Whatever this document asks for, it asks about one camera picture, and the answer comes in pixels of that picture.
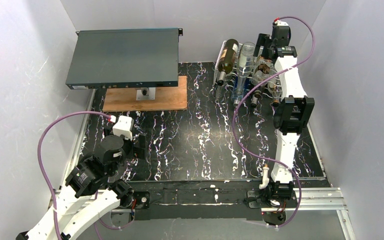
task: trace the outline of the wooden base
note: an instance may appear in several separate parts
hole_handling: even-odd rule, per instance
[[[188,89],[186,76],[179,76],[178,86],[157,87],[155,100],[136,100],[135,88],[109,88],[106,90],[104,112],[186,110]]]

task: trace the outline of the marble pattern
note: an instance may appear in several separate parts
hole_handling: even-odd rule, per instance
[[[235,142],[231,121],[234,112],[227,85],[224,101],[214,101],[214,63],[181,63],[179,76],[187,76],[187,110],[112,112],[134,119],[133,134],[146,133],[146,160],[130,159],[113,179],[129,181],[232,180],[260,178],[265,161],[244,154]],[[92,110],[101,111],[105,89],[96,91]],[[239,110],[240,141],[261,156],[274,158],[277,139],[273,127],[270,99],[263,98],[257,108],[249,101]],[[103,138],[100,116],[90,116],[82,154],[93,151]],[[308,130],[298,142],[294,170],[300,177],[323,177]]]

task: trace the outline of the gray floor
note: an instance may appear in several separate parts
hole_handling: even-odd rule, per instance
[[[114,225],[124,225],[127,214],[115,215]],[[110,217],[102,218],[109,223]],[[122,231],[109,230],[98,223],[103,240],[343,240],[345,239],[335,210],[299,211],[293,221],[276,231],[245,222],[243,219],[155,219],[136,221]],[[89,227],[79,240],[97,240]]]

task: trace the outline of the white wall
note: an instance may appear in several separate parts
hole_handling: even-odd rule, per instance
[[[59,0],[0,1],[0,240],[31,229],[47,210],[37,142],[58,116],[84,110],[89,95],[65,86],[76,40]],[[43,144],[56,188],[80,120],[59,123]]]
[[[313,27],[316,50],[299,69],[327,177],[357,239],[384,239],[384,1],[327,0]]]
[[[215,62],[223,40],[256,42],[275,18],[294,15],[312,24],[325,0],[61,0],[76,30],[183,28],[180,62]],[[305,26],[291,20],[299,48]]]

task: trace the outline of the green wine bottle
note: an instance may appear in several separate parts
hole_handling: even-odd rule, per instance
[[[220,73],[218,75],[217,85],[222,86],[225,83],[226,75],[232,71],[235,65],[238,46],[238,41],[235,39],[226,41],[223,51],[221,52],[220,60],[218,61],[217,69]]]

